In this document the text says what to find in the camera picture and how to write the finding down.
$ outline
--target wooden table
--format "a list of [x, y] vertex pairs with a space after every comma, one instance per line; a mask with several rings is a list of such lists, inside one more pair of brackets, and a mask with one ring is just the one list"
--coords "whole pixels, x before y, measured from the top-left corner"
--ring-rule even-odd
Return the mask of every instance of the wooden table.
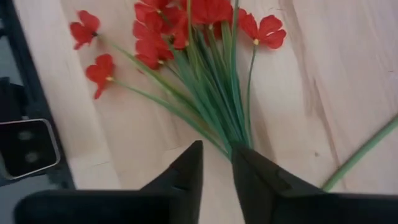
[[[94, 42], [73, 50], [68, 23], [86, 9], [100, 32], [134, 51], [134, 1], [14, 0], [76, 186], [136, 189], [153, 179], [193, 139], [187, 125], [136, 94], [111, 87], [93, 101], [83, 70], [110, 52], [116, 76], [163, 95], [123, 56]], [[321, 185], [373, 133], [398, 113], [398, 1], [246, 0], [256, 19], [284, 22], [284, 46], [263, 50], [254, 68], [256, 148], [293, 174]], [[251, 53], [239, 46], [239, 71]], [[201, 221], [242, 223], [228, 161], [209, 144]], [[398, 130], [334, 188], [397, 194]]]

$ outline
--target green leaf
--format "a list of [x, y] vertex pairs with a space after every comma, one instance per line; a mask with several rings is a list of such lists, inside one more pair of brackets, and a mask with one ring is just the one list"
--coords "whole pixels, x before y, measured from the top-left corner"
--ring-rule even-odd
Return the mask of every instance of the green leaf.
[[[239, 125], [241, 129], [246, 127], [245, 118], [243, 113], [243, 104], [241, 97], [241, 87], [239, 86], [239, 77], [236, 71], [236, 33], [237, 33], [237, 21], [238, 21], [238, 9], [239, 9], [239, 0], [235, 1], [234, 13], [233, 13], [233, 23], [232, 23], [232, 48], [231, 48], [231, 89], [233, 94], [233, 101], [235, 105], [235, 110], [239, 119]], [[249, 137], [247, 133], [244, 133], [245, 144], [248, 144]]]
[[[169, 45], [169, 49], [174, 55], [175, 63], [178, 66], [181, 78], [193, 95], [200, 114], [209, 126], [219, 134], [220, 139], [224, 142], [226, 150], [229, 152], [229, 155], [231, 155], [230, 152], [232, 148], [224, 132], [223, 126], [220, 123], [220, 117], [218, 116], [215, 106], [211, 104], [212, 99], [214, 98], [211, 95], [208, 95], [209, 92], [207, 90], [209, 88], [209, 82], [204, 82], [206, 80], [203, 74], [204, 71], [201, 69], [199, 63], [194, 65], [192, 63], [189, 64], [187, 58], [185, 58], [181, 52], [175, 50], [169, 42], [167, 43]], [[187, 49], [188, 57], [190, 57], [190, 55], [192, 55], [192, 57], [197, 57], [198, 50], [195, 49], [197, 49], [197, 46], [192, 42]]]
[[223, 35], [223, 51], [224, 51], [224, 62], [228, 71], [231, 72], [231, 50], [232, 50], [232, 36], [229, 23], [224, 21], [221, 23], [221, 31]]
[[249, 136], [248, 143], [249, 143], [249, 147], [251, 149], [253, 148], [253, 138], [252, 138], [252, 132], [251, 132], [250, 92], [251, 92], [251, 75], [253, 72], [253, 65], [254, 65], [254, 59], [256, 58], [256, 52], [257, 52], [257, 45], [254, 45], [253, 46], [253, 55], [251, 57], [251, 62], [250, 62], [248, 88], [247, 88], [247, 92], [246, 92], [246, 117], [247, 117], [248, 136]]
[[226, 85], [221, 81], [220, 77], [226, 77], [228, 78], [229, 74], [226, 73], [226, 68], [225, 65], [223, 64], [223, 61], [221, 59], [221, 55], [218, 52], [217, 46], [216, 46], [216, 39], [214, 36], [214, 33], [211, 30], [207, 29], [207, 35], [208, 35], [208, 40], [210, 43], [210, 50], [212, 53], [212, 59], [210, 60], [209, 63], [212, 65], [214, 68], [214, 80], [216, 82], [217, 90], [221, 95], [221, 98], [223, 99], [223, 106], [226, 108], [226, 111], [228, 112], [228, 120], [229, 122], [232, 122], [232, 129], [236, 133], [235, 138], [230, 139], [232, 141], [242, 141], [243, 140], [243, 132], [245, 132], [245, 129], [239, 128], [238, 120], [235, 117], [235, 113], [232, 110], [232, 107], [230, 105], [230, 100], [228, 99], [227, 96], [227, 91], [226, 91]]
[[147, 65], [145, 65], [140, 60], [135, 58], [135, 56], [131, 55], [128, 51], [119, 47], [111, 40], [105, 38], [105, 36], [99, 35], [98, 37], [109, 43], [113, 48], [115, 48], [123, 55], [125, 55], [128, 59], [130, 59], [132, 62], [134, 62], [135, 65], [137, 65], [137, 67], [140, 70], [146, 72], [146, 74], [151, 76], [168, 94], [172, 95], [179, 103], [184, 105], [189, 111], [191, 111], [193, 114], [197, 116], [200, 115], [197, 107], [193, 104], [192, 100], [187, 98], [182, 92], [178, 91], [174, 86], [172, 86], [159, 72], [150, 69]]

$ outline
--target artificial flower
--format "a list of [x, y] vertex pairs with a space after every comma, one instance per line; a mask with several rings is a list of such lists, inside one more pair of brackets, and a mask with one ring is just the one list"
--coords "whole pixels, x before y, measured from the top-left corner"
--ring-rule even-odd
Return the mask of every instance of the artificial flower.
[[[238, 10], [238, 18], [237, 18], [237, 23], [239, 26], [239, 22], [242, 20], [242, 18], [246, 16], [246, 11], [244, 9], [239, 8]], [[232, 23], [233, 23], [233, 13], [231, 13], [229, 19], [228, 19], [228, 23], [229, 23], [229, 28], [232, 29]], [[214, 36], [216, 37], [216, 40], [220, 40], [223, 38], [223, 31], [221, 28], [221, 22], [216, 22], [213, 24], [213, 30], [214, 30]]]
[[188, 17], [187, 14], [179, 9], [165, 11], [172, 25], [166, 32], [174, 37], [173, 46], [176, 49], [184, 49], [188, 44]]
[[134, 5], [137, 20], [145, 22], [146, 15], [150, 12], [161, 12], [170, 3], [170, 0], [142, 0]]
[[137, 40], [136, 58], [153, 70], [159, 69], [168, 59], [173, 59], [173, 54], [169, 50], [156, 49], [148, 40]]
[[107, 82], [112, 79], [114, 63], [110, 54], [103, 54], [95, 59], [95, 65], [90, 65], [86, 69], [86, 76], [89, 80], [97, 84], [94, 99], [98, 99], [105, 90]]
[[80, 49], [84, 44], [90, 44], [93, 38], [97, 35], [96, 32], [100, 28], [100, 20], [88, 13], [87, 11], [78, 11], [80, 22], [70, 23], [70, 32], [73, 38], [77, 41], [75, 50]]
[[[187, 0], [182, 0], [182, 5], [187, 8]], [[229, 21], [233, 8], [228, 0], [192, 0], [192, 24], [213, 24]]]
[[150, 43], [155, 45], [157, 49], [169, 49], [169, 46], [167, 46], [160, 33], [150, 30], [138, 21], [134, 21], [132, 33], [137, 37], [137, 39], [150, 41]]
[[260, 26], [257, 27], [253, 15], [246, 14], [241, 16], [239, 27], [252, 38], [254, 44], [264, 44], [271, 49], [278, 49], [282, 46], [286, 37], [286, 31], [281, 29], [282, 21], [274, 15], [262, 18]]
[[165, 29], [164, 27], [169, 27], [157, 12], [148, 13], [145, 17], [144, 25], [156, 34], [161, 34]]

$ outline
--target black holder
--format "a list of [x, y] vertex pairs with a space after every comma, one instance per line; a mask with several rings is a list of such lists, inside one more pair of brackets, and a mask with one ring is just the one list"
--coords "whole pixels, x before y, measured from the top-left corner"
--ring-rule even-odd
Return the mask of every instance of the black holder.
[[[44, 119], [52, 129], [55, 139], [54, 148], [59, 149], [60, 161], [58, 165], [34, 172], [23, 178], [46, 174], [50, 181], [57, 184], [58, 187], [74, 189], [72, 175], [60, 144], [56, 125], [45, 99], [39, 76], [12, 0], [0, 0], [0, 18], [3, 24], [3, 28], [0, 30], [0, 38], [7, 38], [23, 82], [23, 86], [20, 86], [9, 83], [7, 78], [0, 78], [0, 123], [20, 121], [22, 119]], [[0, 187], [18, 180], [21, 179], [9, 180], [0, 175]]]
[[198, 223], [203, 146], [193, 143], [158, 178], [140, 190], [53, 190], [16, 207], [17, 224]]
[[[139, 191], [49, 191], [16, 208], [25, 223], [198, 223], [203, 150], [195, 142]], [[247, 224], [397, 223], [398, 197], [328, 194], [245, 147], [234, 148], [233, 174]]]
[[247, 224], [397, 223], [398, 196], [328, 194], [245, 147], [232, 164]]

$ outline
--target wood grain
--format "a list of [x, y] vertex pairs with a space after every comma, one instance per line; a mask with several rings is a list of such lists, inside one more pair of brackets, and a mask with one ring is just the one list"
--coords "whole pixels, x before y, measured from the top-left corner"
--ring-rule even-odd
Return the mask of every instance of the wood grain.
[[[100, 32], [134, 52], [134, 1], [14, 0], [34, 62], [81, 188], [137, 189], [158, 175], [199, 135], [159, 106], [116, 86], [92, 100], [84, 77], [98, 54], [111, 53], [115, 75], [166, 98], [128, 60], [94, 41], [74, 51], [68, 23], [85, 9]], [[247, 0], [261, 17], [275, 14], [284, 46], [261, 49], [253, 80], [256, 150], [321, 185], [374, 132], [398, 113], [398, 2]], [[239, 34], [244, 81], [251, 58]], [[206, 143], [202, 223], [242, 223], [228, 161]], [[398, 194], [398, 131], [380, 143], [335, 191]]]

